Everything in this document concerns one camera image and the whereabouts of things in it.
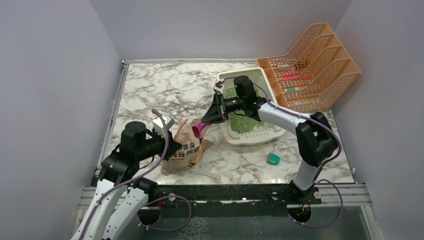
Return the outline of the magenta plastic litter scoop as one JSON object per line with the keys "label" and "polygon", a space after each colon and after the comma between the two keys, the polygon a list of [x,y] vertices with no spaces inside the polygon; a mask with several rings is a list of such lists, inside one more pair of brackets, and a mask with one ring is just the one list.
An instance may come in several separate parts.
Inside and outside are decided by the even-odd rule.
{"label": "magenta plastic litter scoop", "polygon": [[208,133],[210,123],[209,122],[200,122],[191,127],[194,136],[197,139],[202,139]]}

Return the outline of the orange cat litter bag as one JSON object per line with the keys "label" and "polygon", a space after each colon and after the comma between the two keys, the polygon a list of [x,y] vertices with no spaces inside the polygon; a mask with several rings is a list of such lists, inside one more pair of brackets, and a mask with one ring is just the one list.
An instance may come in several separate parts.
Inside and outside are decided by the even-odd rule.
{"label": "orange cat litter bag", "polygon": [[176,174],[195,166],[202,159],[205,151],[213,146],[214,143],[205,138],[208,127],[200,132],[200,138],[195,136],[192,127],[200,122],[199,118],[195,118],[191,122],[185,119],[178,127],[173,140],[180,143],[181,148],[173,153],[168,160],[162,161],[160,172],[163,175]]}

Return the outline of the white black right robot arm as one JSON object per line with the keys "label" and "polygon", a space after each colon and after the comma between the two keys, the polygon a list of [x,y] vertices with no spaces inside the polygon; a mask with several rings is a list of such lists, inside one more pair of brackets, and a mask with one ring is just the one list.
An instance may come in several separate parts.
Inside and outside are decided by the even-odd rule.
{"label": "white black right robot arm", "polygon": [[225,80],[219,80],[213,88],[213,101],[199,124],[192,127],[195,137],[208,125],[221,124],[229,114],[243,111],[244,116],[257,122],[264,122],[282,128],[297,138],[302,162],[295,177],[289,183],[289,199],[300,204],[309,196],[323,166],[335,159],[341,152],[341,142],[321,112],[300,113],[282,107],[268,99],[259,97],[260,86],[246,75],[233,78],[236,96],[224,97]]}

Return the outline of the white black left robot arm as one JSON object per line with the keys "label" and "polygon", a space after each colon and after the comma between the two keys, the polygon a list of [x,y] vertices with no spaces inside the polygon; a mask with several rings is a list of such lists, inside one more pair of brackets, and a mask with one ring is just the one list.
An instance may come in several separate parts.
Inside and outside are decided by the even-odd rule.
{"label": "white black left robot arm", "polygon": [[101,163],[94,196],[73,240],[116,240],[141,207],[155,203],[157,183],[145,177],[133,180],[140,161],[169,158],[182,145],[173,140],[171,117],[163,115],[152,124],[151,130],[140,121],[125,125],[120,143]]}

